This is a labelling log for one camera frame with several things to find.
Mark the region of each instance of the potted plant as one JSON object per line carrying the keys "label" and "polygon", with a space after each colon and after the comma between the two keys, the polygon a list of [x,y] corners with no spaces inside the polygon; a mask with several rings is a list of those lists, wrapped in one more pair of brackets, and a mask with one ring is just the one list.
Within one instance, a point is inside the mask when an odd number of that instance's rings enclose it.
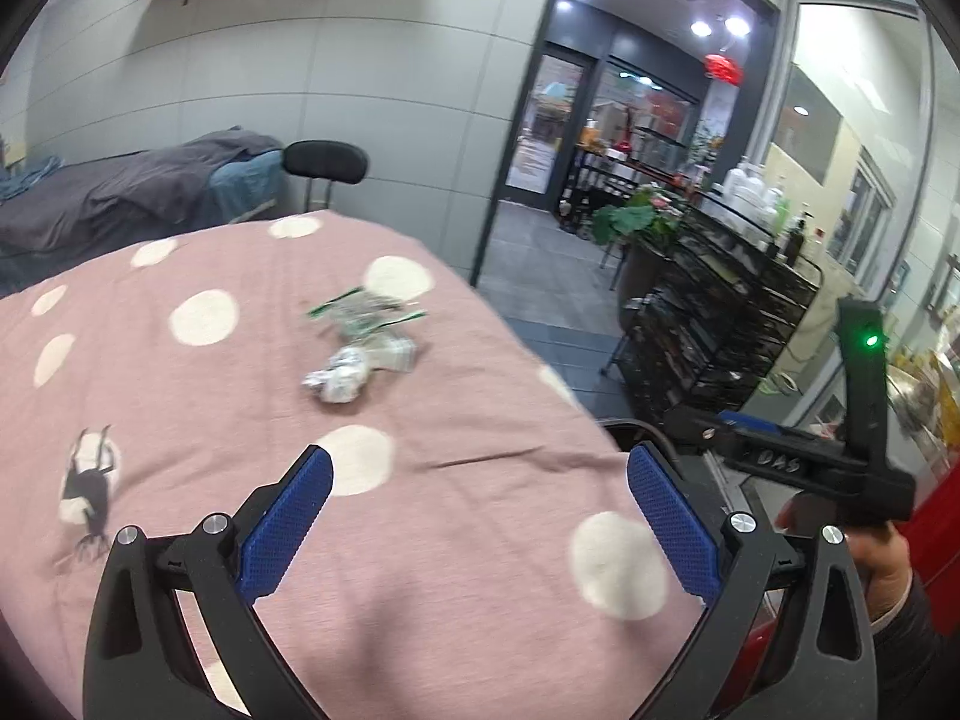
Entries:
{"label": "potted plant", "polygon": [[626,205],[606,205],[593,213],[593,240],[602,247],[621,245],[626,258],[617,282],[620,326],[624,330],[631,316],[623,304],[631,298],[642,298],[656,283],[681,215],[653,185],[640,187]]}

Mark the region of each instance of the dark gray bedding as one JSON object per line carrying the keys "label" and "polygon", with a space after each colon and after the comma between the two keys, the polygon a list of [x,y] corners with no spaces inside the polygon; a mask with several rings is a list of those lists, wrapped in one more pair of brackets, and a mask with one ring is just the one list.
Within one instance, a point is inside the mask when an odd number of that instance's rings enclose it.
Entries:
{"label": "dark gray bedding", "polygon": [[197,215],[210,175],[229,162],[281,148],[243,129],[182,146],[62,167],[0,204],[0,250],[42,252],[92,244],[144,215],[181,225]]}

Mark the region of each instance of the plant pot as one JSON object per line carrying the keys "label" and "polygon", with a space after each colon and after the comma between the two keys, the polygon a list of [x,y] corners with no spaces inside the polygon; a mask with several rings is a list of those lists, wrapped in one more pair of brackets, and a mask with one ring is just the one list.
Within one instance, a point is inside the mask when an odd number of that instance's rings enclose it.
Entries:
{"label": "plant pot", "polygon": [[624,332],[630,327],[634,312],[624,310],[623,304],[631,298],[643,298],[653,288],[665,261],[664,255],[645,241],[631,245],[616,284],[617,316]]}

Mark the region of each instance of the bed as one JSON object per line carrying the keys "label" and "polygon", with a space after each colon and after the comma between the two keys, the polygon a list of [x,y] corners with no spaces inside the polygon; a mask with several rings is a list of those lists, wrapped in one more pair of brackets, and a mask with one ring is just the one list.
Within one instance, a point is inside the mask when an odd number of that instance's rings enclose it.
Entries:
{"label": "bed", "polygon": [[[360,283],[429,312],[419,360],[322,404],[299,382],[338,344],[304,312]],[[0,338],[0,613],[76,717],[107,541],[232,512],[311,442],[333,495],[256,610],[333,720],[625,720],[701,613],[626,456],[459,276],[380,226],[323,211],[127,247],[0,300]]]}
{"label": "bed", "polygon": [[234,127],[61,167],[0,202],[0,296],[135,242],[267,210],[282,185],[280,148]]}

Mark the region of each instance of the black sleeve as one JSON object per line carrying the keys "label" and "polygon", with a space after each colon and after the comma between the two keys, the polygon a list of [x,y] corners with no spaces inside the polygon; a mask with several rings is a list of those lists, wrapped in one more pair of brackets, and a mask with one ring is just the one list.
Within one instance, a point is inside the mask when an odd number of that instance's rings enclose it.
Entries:
{"label": "black sleeve", "polygon": [[901,612],[874,637],[878,720],[940,720],[960,714],[960,637],[933,628],[930,601],[914,576]]}

